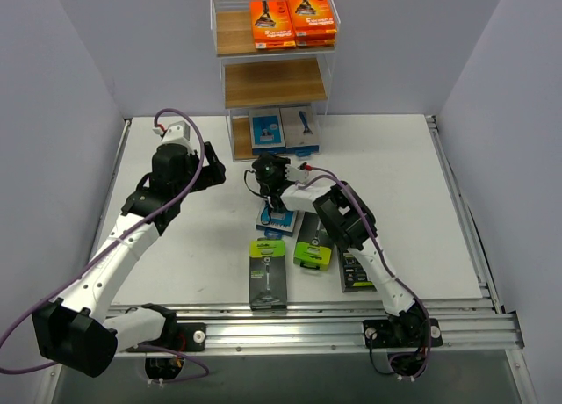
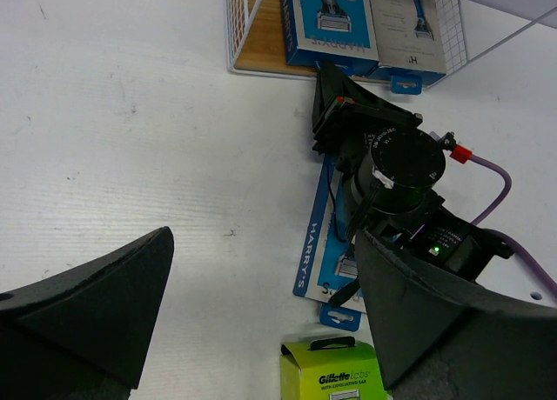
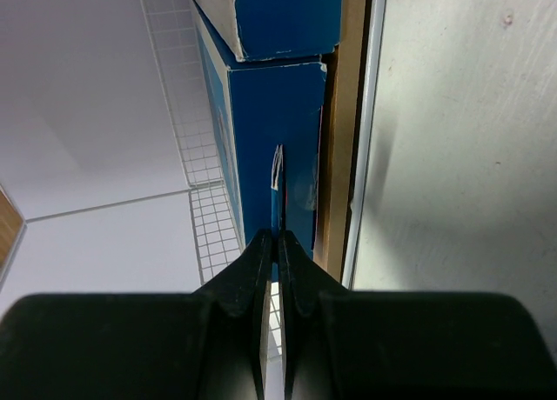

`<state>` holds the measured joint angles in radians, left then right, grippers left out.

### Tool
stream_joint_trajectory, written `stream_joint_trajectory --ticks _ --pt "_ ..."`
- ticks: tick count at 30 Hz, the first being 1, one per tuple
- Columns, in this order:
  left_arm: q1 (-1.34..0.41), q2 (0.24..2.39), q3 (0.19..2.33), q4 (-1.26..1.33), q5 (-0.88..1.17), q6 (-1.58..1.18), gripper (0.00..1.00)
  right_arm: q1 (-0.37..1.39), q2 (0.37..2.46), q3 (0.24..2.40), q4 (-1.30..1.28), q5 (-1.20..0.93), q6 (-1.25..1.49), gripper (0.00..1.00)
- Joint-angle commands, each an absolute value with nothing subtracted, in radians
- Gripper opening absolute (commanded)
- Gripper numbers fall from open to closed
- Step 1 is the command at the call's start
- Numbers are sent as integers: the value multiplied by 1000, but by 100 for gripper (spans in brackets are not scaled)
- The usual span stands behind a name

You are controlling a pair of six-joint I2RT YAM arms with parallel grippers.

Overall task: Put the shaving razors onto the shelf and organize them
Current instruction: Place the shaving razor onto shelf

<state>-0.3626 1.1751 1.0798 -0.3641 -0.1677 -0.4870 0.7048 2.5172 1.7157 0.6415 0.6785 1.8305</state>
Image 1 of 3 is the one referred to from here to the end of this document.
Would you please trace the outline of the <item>blue Harry's box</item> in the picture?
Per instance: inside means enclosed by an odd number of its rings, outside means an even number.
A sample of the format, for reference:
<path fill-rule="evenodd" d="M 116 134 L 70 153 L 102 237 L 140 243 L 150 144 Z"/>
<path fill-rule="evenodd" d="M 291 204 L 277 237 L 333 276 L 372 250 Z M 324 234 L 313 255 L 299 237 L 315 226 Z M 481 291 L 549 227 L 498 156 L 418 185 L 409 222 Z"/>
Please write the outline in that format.
<path fill-rule="evenodd" d="M 263 200 L 256 216 L 256 228 L 264 232 L 293 237 L 296 220 L 297 214 L 295 212 L 276 213 L 268 202 Z"/>
<path fill-rule="evenodd" d="M 250 109 L 249 127 L 251 150 L 254 155 L 262 152 L 285 152 L 285 135 L 280 110 L 277 107 Z"/>

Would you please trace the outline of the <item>grey blue razor box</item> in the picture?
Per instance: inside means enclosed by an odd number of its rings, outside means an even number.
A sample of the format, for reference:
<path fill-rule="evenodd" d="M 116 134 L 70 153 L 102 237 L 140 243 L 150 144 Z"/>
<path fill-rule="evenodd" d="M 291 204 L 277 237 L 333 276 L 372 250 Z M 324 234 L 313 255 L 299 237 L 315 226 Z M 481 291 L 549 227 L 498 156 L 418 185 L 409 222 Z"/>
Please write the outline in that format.
<path fill-rule="evenodd" d="M 280 109 L 285 152 L 307 156 L 320 152 L 320 131 L 310 105 Z"/>

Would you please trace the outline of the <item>black green razor box front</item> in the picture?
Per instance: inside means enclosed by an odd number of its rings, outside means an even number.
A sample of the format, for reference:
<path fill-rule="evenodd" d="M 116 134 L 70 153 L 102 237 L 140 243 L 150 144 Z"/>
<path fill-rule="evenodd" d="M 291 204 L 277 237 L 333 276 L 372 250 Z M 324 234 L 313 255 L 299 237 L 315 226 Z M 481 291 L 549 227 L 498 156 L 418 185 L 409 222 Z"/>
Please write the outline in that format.
<path fill-rule="evenodd" d="M 249 245 L 249 306 L 252 311 L 287 308 L 285 243 L 259 239 Z"/>

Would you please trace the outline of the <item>black green razor box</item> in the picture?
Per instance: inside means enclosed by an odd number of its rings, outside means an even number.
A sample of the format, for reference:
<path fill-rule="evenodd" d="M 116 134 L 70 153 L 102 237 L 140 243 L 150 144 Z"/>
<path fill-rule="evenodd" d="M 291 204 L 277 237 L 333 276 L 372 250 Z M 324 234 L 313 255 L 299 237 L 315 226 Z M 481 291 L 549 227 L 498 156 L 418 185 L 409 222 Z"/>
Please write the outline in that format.
<path fill-rule="evenodd" d="M 333 241 L 315 213 L 304 213 L 293 253 L 293 263 L 311 271 L 326 271 L 331 261 Z"/>
<path fill-rule="evenodd" d="M 285 243 L 259 239 L 249 245 L 249 306 L 252 311 L 287 308 Z"/>

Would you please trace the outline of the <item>black box with face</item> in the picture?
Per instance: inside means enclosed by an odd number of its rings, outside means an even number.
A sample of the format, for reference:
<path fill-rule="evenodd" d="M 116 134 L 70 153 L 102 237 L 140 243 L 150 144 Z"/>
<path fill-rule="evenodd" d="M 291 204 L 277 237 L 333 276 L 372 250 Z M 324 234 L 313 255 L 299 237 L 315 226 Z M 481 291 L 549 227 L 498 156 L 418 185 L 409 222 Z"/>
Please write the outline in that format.
<path fill-rule="evenodd" d="M 338 250 L 338 267 L 343 293 L 376 291 L 362 265 L 347 250 Z"/>

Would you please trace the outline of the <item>large orange Fusion5 razor box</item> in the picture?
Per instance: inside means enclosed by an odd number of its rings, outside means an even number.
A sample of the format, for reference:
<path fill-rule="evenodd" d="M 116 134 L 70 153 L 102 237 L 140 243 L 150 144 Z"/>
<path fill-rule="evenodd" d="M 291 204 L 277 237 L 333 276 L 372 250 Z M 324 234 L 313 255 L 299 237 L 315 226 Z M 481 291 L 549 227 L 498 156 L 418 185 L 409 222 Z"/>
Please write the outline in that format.
<path fill-rule="evenodd" d="M 286 0 L 253 0 L 249 3 L 249 10 L 256 50 L 296 47 Z"/>

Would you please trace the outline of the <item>narrow orange Fusion5 razor box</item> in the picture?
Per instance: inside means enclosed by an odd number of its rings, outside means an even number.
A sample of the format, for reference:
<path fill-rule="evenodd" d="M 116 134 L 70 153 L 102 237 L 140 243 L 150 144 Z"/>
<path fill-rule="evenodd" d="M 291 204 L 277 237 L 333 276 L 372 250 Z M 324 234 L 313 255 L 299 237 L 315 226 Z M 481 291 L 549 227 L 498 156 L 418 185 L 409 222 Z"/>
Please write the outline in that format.
<path fill-rule="evenodd" d="M 337 34 L 337 23 L 329 0 L 287 0 L 297 37 L 323 37 Z"/>

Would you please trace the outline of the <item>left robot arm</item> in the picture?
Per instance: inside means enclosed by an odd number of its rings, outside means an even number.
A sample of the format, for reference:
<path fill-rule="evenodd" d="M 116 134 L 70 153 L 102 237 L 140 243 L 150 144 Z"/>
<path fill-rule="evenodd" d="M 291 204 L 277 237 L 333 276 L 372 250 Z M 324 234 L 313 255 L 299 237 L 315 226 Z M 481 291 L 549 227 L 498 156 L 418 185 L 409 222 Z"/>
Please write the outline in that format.
<path fill-rule="evenodd" d="M 163 235 L 180 212 L 178 194 L 223 184 L 226 168 L 210 142 L 206 165 L 186 146 L 161 144 L 152 170 L 128 196 L 114 227 L 93 259 L 93 266 L 54 300 L 32 312 L 41 356 L 92 378 L 103 373 L 116 353 L 146 343 L 156 350 L 183 348 L 177 315 L 145 304 L 109 317 L 113 299 L 141 256 Z"/>

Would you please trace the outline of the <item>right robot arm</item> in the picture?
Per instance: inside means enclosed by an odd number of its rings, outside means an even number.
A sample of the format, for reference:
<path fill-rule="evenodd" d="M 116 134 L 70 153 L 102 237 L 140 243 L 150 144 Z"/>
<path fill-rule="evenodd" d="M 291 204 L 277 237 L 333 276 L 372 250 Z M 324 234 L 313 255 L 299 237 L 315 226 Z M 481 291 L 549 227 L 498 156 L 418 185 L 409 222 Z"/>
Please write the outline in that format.
<path fill-rule="evenodd" d="M 335 173 L 271 153 L 262 153 L 251 164 L 259 195 L 276 212 L 316 214 L 331 241 L 361 264 L 373 283 L 385 312 L 390 334 L 399 344 L 417 339 L 430 327 L 429 313 L 421 299 L 391 266 L 378 241 L 376 218 L 351 186 Z"/>

